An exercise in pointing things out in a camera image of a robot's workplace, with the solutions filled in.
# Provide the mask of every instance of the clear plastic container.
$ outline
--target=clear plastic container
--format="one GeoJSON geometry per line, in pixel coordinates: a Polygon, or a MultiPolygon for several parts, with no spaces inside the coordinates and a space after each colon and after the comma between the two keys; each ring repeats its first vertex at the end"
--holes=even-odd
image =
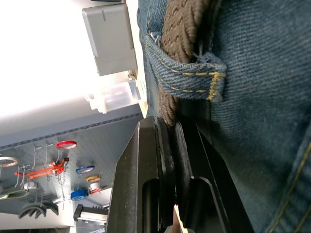
{"type": "Polygon", "coordinates": [[[100,113],[124,108],[140,101],[146,101],[146,85],[143,81],[129,81],[98,89],[93,93],[94,98],[86,96],[91,109],[100,113]]]}

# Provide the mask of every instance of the denim fabric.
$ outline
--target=denim fabric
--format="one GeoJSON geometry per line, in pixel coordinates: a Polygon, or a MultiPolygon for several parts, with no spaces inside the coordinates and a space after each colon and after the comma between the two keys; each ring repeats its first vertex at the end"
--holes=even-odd
{"type": "Polygon", "coordinates": [[[148,114],[158,115],[158,85],[182,98],[255,232],[310,232],[311,1],[223,0],[213,53],[195,64],[170,59],[150,36],[165,11],[166,0],[139,3],[148,114]]]}

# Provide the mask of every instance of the gray box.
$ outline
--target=gray box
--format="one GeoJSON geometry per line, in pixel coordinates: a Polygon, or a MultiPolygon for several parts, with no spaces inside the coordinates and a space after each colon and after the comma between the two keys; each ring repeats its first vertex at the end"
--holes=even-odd
{"type": "Polygon", "coordinates": [[[126,4],[85,8],[82,15],[99,76],[137,69],[126,4]]]}

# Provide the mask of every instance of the blue denim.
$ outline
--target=blue denim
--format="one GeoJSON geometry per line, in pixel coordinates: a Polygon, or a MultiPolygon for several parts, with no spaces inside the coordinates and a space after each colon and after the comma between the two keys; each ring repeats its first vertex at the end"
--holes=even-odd
{"type": "Polygon", "coordinates": [[[311,232],[311,1],[223,0],[212,52],[182,64],[155,43],[166,0],[141,0],[148,115],[181,98],[225,159],[255,232],[311,232]]]}

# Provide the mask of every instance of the pegboard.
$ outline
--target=pegboard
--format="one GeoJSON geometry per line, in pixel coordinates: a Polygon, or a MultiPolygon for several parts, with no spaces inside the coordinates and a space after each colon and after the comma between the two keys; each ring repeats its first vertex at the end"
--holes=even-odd
{"type": "MultiPolygon", "coordinates": [[[[87,188],[88,184],[85,178],[97,175],[99,172],[101,172],[101,185],[111,187],[116,163],[140,120],[142,120],[141,115],[134,115],[131,118],[125,118],[114,123],[104,125],[98,124],[93,127],[87,127],[86,129],[78,129],[69,133],[31,140],[28,143],[17,145],[14,148],[0,151],[2,156],[17,158],[19,166],[30,165],[28,168],[31,168],[34,164],[34,148],[42,147],[37,151],[35,167],[33,169],[39,170],[43,168],[46,156],[47,164],[57,160],[57,148],[55,145],[58,142],[65,140],[74,140],[77,142],[77,147],[73,149],[59,150],[58,163],[65,157],[69,158],[66,172],[59,175],[61,183],[63,184],[61,185],[58,177],[53,175],[50,175],[49,181],[46,176],[32,179],[33,182],[39,184],[39,189],[30,190],[28,196],[18,199],[18,201],[34,202],[36,197],[37,200],[41,200],[41,194],[43,194],[44,200],[55,200],[61,198],[63,192],[64,196],[67,198],[72,191],[78,188],[78,185],[79,189],[87,188]],[[47,144],[53,144],[53,146],[50,146],[50,148],[46,150],[47,144]],[[78,177],[75,170],[79,167],[89,165],[94,165],[95,169],[78,177]]],[[[3,188],[13,187],[17,183],[17,177],[14,175],[16,171],[17,166],[4,167],[0,177],[0,186],[3,188]]],[[[13,202],[13,200],[0,200],[0,212],[7,213],[8,211],[6,208],[15,206],[13,208],[15,208],[16,213],[18,213],[20,207],[16,207],[13,202]]]]}

